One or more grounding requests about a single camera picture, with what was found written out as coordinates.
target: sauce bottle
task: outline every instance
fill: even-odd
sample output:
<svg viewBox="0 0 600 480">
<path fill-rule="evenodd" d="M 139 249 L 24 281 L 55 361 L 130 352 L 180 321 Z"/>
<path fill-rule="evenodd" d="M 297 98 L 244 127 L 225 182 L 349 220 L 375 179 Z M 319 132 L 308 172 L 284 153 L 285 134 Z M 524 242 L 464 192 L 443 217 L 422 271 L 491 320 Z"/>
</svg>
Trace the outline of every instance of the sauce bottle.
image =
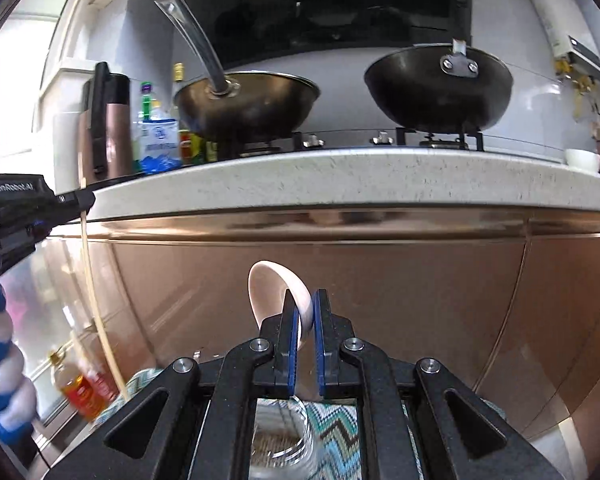
<svg viewBox="0 0 600 480">
<path fill-rule="evenodd" d="M 105 370 L 101 362 L 83 344 L 74 330 L 71 330 L 71 343 L 78 357 L 78 368 L 86 375 L 96 393 L 107 401 L 107 405 L 116 400 L 118 388 L 111 373 Z"/>
<path fill-rule="evenodd" d="M 53 385 L 77 408 L 89 422 L 100 415 L 107 406 L 103 399 L 86 379 L 75 363 L 65 360 L 64 353 L 51 352 L 49 360 L 53 366 L 51 381 Z"/>
</svg>

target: thermos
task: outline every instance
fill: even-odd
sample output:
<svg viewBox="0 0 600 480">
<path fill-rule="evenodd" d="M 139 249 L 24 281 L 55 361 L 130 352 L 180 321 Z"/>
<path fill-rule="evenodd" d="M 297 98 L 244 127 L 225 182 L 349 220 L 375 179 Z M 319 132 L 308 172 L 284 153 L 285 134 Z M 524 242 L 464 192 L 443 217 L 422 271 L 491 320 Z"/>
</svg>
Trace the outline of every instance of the thermos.
<svg viewBox="0 0 600 480">
<path fill-rule="evenodd" d="M 78 172 L 87 184 L 134 173 L 129 91 L 129 78 L 104 61 L 82 87 Z"/>
</svg>

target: wall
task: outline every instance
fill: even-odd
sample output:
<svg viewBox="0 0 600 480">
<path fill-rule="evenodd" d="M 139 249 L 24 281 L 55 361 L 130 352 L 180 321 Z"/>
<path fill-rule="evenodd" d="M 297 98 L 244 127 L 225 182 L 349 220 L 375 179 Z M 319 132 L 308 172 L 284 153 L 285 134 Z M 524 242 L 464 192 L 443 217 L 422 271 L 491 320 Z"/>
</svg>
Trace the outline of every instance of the wall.
<svg viewBox="0 0 600 480">
<path fill-rule="evenodd" d="M 154 0 L 113 0 L 94 22 L 87 58 L 107 61 L 131 79 L 132 104 L 151 81 L 164 104 L 171 101 L 173 26 Z"/>
<path fill-rule="evenodd" d="M 530 0 L 474 0 L 474 46 L 504 60 L 514 76 L 509 109 L 485 132 L 492 150 L 514 150 L 562 158 L 565 148 L 594 150 L 589 118 L 573 119 L 574 92 L 554 73 L 551 50 Z M 367 67 L 391 48 L 352 48 L 280 57 L 240 67 L 301 75 L 320 87 L 321 98 L 300 130 L 320 132 L 326 145 L 366 144 L 379 129 L 394 128 L 366 89 Z M 202 74 L 200 63 L 176 32 L 173 62 L 187 79 Z"/>
</svg>

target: wok handle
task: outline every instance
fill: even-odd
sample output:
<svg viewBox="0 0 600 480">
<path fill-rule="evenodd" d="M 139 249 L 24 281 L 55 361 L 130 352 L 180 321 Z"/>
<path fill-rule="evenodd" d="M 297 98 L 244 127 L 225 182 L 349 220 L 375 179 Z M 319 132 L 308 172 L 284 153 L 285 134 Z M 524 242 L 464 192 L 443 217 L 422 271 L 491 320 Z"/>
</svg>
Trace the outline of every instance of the wok handle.
<svg viewBox="0 0 600 480">
<path fill-rule="evenodd" d="M 187 44 L 198 54 L 205 66 L 211 91 L 216 95 L 228 94 L 232 86 L 224 76 L 222 65 L 209 38 L 187 3 L 184 0 L 156 0 L 155 3 L 167 15 Z"/>
<path fill-rule="evenodd" d="M 471 43 L 471 0 L 451 0 L 450 17 L 455 40 Z"/>
</svg>

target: stainless steel pot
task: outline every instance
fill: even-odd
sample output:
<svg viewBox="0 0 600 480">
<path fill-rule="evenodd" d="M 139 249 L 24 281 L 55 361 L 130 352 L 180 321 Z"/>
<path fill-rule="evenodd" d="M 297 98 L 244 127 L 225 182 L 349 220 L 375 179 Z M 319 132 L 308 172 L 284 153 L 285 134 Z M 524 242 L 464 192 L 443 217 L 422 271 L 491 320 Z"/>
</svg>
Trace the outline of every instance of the stainless steel pot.
<svg viewBox="0 0 600 480">
<path fill-rule="evenodd" d="M 261 142 L 290 137 L 320 89 L 308 79 L 273 72 L 231 72 L 222 66 L 184 0 L 156 2 L 205 66 L 207 77 L 182 88 L 174 102 L 187 126 L 207 140 Z"/>
</svg>

